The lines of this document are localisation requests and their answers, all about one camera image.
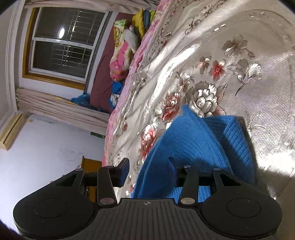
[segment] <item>silver screw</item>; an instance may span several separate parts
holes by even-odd
[[[110,205],[112,203],[114,203],[114,199],[110,198],[110,197],[104,197],[100,200],[100,203],[103,205]]]
[[[191,205],[195,203],[195,200],[191,197],[184,197],[183,199],[180,200],[180,202],[184,205]]]

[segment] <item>green object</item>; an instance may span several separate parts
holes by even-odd
[[[96,137],[99,137],[99,138],[102,138],[102,139],[105,139],[106,138],[105,135],[101,135],[101,134],[98,134],[98,133],[95,133],[95,132],[91,132],[90,135],[96,136]]]

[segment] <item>window frame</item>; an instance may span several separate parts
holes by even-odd
[[[72,87],[72,88],[76,88],[80,90],[85,90],[85,87],[87,86],[87,80],[89,79],[88,75],[91,74],[90,70],[91,70],[92,62],[95,61],[95,56],[96,56],[95,49],[99,47],[97,46],[97,44],[99,43],[100,38],[103,36],[105,25],[108,23],[109,15],[111,13],[104,12],[105,14],[99,26],[97,35],[94,40],[94,44],[87,45],[84,43],[76,43],[69,40],[35,37],[41,12],[42,12],[42,8],[33,8],[30,19],[29,19],[29,25],[27,28],[25,45],[24,45],[23,74],[22,74],[23,78],[29,78],[29,79],[59,84],[59,85],[67,86],[67,87]],[[34,68],[33,60],[34,60],[35,44],[36,44],[36,41],[40,41],[40,40],[45,42],[63,43],[63,44],[69,44],[72,46],[91,49],[91,55],[90,55],[87,69],[86,69],[85,78],[64,74],[64,73],[59,73],[59,72],[54,72],[54,71],[49,71],[49,70],[44,70],[44,69]]]

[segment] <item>window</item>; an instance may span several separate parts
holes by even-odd
[[[77,8],[35,9],[27,32],[24,77],[62,85],[71,82],[84,90],[107,16]]]

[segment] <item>window pane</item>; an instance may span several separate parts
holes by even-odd
[[[33,67],[85,78],[91,50],[36,41]]]
[[[93,45],[104,14],[78,8],[44,7],[35,36]],[[60,38],[62,28],[65,33]]]

